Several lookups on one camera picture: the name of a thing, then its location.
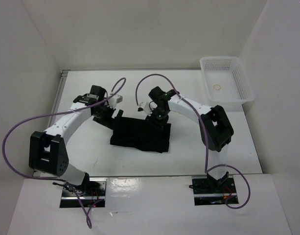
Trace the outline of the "black skirt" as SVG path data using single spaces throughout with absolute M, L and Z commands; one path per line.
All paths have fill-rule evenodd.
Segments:
M 169 151 L 171 124 L 157 130 L 146 120 L 121 117 L 115 122 L 110 144 L 135 148 L 146 152 Z

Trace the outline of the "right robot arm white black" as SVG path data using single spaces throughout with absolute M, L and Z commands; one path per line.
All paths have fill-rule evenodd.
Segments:
M 146 121 L 154 125 L 157 130 L 163 130 L 167 125 L 169 113 L 175 112 L 194 121 L 199 125 L 201 139 L 206 147 L 205 173 L 208 188 L 212 192 L 219 192 L 228 179 L 229 173 L 220 162 L 221 152 L 225 152 L 234 135 L 233 127 L 222 106 L 205 106 L 186 99 L 180 93 L 171 89 L 167 92 L 160 87 L 153 88 L 149 97 L 156 104 L 143 106 L 147 113 Z

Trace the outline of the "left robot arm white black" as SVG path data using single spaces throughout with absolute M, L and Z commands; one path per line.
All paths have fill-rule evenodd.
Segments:
M 35 131 L 30 137 L 29 167 L 51 174 L 65 181 L 67 190 L 86 195 L 98 187 L 89 174 L 77 169 L 69 162 L 66 145 L 76 130 L 88 119 L 112 128 L 113 114 L 122 96 L 93 85 L 89 93 L 77 96 L 68 110 L 56 123 L 43 132 Z

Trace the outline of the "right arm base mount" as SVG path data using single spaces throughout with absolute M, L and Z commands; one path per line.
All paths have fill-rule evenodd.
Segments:
M 195 176 L 188 187 L 193 191 L 196 206 L 224 205 L 226 200 L 228 204 L 239 203 L 234 179 L 229 176 L 225 177 L 221 185 L 217 185 L 207 176 Z

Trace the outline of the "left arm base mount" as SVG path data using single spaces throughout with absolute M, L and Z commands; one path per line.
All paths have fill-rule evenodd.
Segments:
M 78 193 L 81 202 L 85 208 L 103 208 L 105 207 L 106 198 L 106 178 L 96 178 L 91 177 L 90 182 L 92 187 L 87 189 L 85 192 L 79 190 L 79 188 L 74 187 Z M 60 208 L 80 208 L 81 205 L 77 199 L 76 194 L 66 185 L 62 183 L 52 183 L 55 186 L 62 188 Z

